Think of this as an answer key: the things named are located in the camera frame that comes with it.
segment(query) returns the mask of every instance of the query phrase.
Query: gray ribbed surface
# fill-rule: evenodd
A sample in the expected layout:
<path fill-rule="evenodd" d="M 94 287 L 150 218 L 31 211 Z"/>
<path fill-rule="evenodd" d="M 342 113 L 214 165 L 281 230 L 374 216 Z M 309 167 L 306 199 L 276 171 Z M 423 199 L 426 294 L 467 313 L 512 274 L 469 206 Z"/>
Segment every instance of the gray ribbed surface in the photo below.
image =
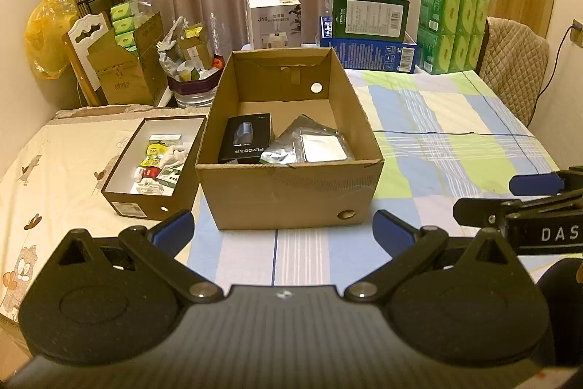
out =
<path fill-rule="evenodd" d="M 289 290 L 281 299 L 281 288 L 234 287 L 135 359 L 89 368 L 37 359 L 7 387 L 511 389 L 537 371 L 530 361 L 443 365 L 403 344 L 374 306 L 345 303 L 333 287 Z"/>

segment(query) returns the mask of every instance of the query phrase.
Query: wall socket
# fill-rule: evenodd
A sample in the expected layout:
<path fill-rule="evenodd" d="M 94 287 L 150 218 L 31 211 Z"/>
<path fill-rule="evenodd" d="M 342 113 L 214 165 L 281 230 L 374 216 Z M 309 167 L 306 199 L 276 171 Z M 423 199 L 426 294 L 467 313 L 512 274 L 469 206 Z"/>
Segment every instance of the wall socket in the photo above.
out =
<path fill-rule="evenodd" d="M 583 48 L 583 24 L 581 24 L 578 20 L 573 19 L 573 25 L 580 27 L 581 30 L 571 29 L 569 38 L 576 46 Z"/>

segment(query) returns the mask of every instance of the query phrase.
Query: plaid tablecloth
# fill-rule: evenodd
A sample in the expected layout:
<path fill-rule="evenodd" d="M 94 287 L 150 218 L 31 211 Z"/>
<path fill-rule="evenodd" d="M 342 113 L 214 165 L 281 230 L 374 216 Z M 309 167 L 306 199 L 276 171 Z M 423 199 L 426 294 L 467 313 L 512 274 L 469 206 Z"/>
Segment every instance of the plaid tablecloth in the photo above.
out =
<path fill-rule="evenodd" d="M 472 236 L 452 206 L 461 197 L 511 197 L 515 174 L 556 170 L 532 134 L 473 72 L 446 75 L 348 70 L 385 157 L 371 204 L 413 226 Z M 220 232 L 204 197 L 188 266 L 228 290 L 232 284 L 335 284 L 342 292 L 391 257 L 370 222 L 332 228 Z M 526 257 L 537 279 L 560 257 Z"/>

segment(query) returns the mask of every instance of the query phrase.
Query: round hole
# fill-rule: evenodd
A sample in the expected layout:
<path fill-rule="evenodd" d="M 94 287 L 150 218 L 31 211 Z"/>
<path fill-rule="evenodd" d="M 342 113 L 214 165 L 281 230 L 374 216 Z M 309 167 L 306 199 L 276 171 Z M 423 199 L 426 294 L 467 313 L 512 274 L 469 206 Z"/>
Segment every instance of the round hole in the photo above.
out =
<path fill-rule="evenodd" d="M 322 84 L 314 83 L 313 85 L 310 86 L 310 90 L 312 90 L 312 93 L 319 93 L 320 91 L 322 91 Z"/>
<path fill-rule="evenodd" d="M 348 220 L 348 219 L 352 218 L 355 214 L 356 214 L 356 211 L 354 211 L 354 210 L 344 210 L 344 211 L 341 211 L 340 213 L 338 213 L 337 216 L 341 220 Z"/>

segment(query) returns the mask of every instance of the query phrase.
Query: quilted chair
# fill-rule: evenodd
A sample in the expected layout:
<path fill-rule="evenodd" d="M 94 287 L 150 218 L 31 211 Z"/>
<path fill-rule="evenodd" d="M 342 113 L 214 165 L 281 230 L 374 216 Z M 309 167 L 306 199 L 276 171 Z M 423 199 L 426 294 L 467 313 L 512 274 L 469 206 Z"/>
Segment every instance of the quilted chair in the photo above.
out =
<path fill-rule="evenodd" d="M 514 20 L 488 17 L 476 72 L 528 125 L 549 61 L 549 42 Z"/>

